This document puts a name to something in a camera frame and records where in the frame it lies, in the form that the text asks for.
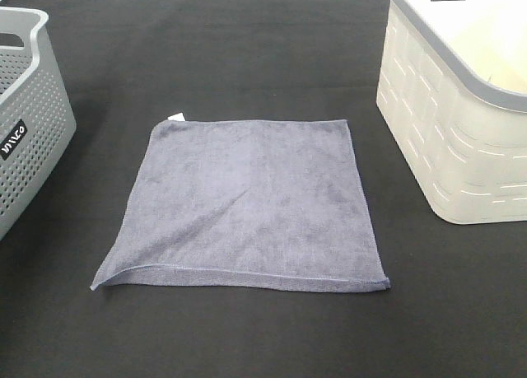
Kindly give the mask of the cream plastic basket grey rim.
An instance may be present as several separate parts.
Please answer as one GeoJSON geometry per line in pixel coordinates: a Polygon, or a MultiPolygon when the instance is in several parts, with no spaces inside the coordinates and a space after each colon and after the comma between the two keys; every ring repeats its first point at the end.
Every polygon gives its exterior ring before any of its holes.
{"type": "Polygon", "coordinates": [[[526,218],[526,0],[389,0],[376,103],[437,216],[526,218]]]}

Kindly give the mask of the dark blue grey towel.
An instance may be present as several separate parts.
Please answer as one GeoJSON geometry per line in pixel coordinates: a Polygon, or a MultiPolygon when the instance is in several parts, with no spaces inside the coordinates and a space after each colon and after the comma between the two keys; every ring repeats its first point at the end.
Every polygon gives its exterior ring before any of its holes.
{"type": "Polygon", "coordinates": [[[347,122],[159,123],[92,289],[387,290],[347,122]]]}

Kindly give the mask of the grey perforated plastic basket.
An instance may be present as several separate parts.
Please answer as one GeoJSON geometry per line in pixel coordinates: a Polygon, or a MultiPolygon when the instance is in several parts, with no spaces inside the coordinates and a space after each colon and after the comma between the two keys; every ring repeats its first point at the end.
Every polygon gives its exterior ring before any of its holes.
{"type": "Polygon", "coordinates": [[[46,24],[38,9],[2,7],[1,32],[21,46],[1,47],[1,233],[37,195],[76,131],[76,120],[46,24]]]}

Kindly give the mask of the black table cloth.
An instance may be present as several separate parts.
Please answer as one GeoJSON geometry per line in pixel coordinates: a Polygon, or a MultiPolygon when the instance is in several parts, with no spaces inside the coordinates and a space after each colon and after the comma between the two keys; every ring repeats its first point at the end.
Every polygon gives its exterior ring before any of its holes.
{"type": "Polygon", "coordinates": [[[4,377],[523,377],[526,225],[429,208],[375,94],[388,0],[4,0],[49,14],[77,121],[1,243],[4,377]],[[152,128],[345,119],[386,292],[90,284],[152,128]]]}

